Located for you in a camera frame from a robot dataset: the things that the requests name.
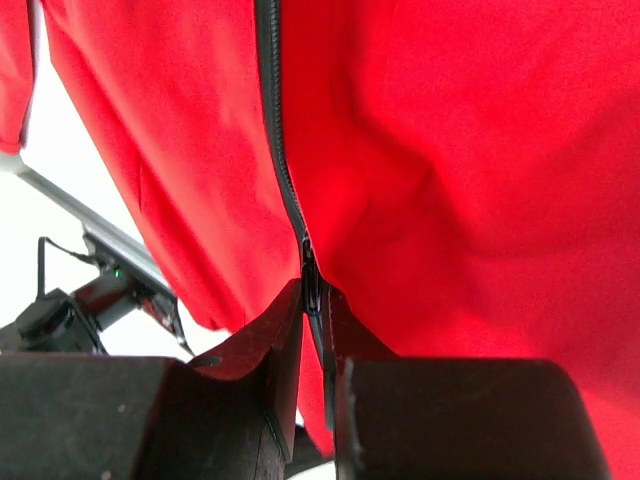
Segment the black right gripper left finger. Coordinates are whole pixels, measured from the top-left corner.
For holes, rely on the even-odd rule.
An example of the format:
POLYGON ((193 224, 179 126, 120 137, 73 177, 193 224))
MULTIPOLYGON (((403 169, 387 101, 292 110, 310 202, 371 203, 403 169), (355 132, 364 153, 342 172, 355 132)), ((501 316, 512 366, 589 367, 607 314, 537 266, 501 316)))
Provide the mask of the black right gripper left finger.
POLYGON ((294 455, 302 289, 189 362, 1 357, 5 479, 280 479, 294 455))

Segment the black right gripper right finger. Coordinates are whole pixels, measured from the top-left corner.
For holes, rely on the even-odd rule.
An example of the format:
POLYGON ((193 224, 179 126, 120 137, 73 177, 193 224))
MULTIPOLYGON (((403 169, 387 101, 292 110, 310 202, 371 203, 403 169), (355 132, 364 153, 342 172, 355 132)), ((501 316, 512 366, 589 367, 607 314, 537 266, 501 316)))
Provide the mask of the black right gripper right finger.
POLYGON ((392 352, 322 298, 327 422, 340 479, 607 479, 582 398, 539 359, 392 352))

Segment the red hooded jacket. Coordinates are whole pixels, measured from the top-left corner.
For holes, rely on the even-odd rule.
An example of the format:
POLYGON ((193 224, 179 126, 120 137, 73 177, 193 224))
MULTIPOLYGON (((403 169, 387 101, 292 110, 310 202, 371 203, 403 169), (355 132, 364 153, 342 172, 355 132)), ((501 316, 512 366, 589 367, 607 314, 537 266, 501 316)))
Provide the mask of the red hooded jacket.
POLYGON ((635 1, 5 1, 1 153, 150 252, 193 353, 302 289, 288 478, 335 463, 322 298, 402 357, 539 359, 639 475, 635 1))

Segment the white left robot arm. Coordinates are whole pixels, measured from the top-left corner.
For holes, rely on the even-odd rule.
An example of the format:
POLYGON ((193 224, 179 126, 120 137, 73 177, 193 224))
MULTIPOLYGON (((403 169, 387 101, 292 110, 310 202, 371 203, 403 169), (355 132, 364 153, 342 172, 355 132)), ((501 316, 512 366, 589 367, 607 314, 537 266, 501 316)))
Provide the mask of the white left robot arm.
POLYGON ((168 332, 188 354, 178 301, 150 254, 135 241, 112 244, 85 232, 85 254, 43 236, 37 247, 37 292, 15 321, 1 328, 1 352, 86 353, 105 355, 100 335, 140 310, 168 332), (46 289, 46 247, 52 246, 91 265, 98 275, 70 293, 46 289))

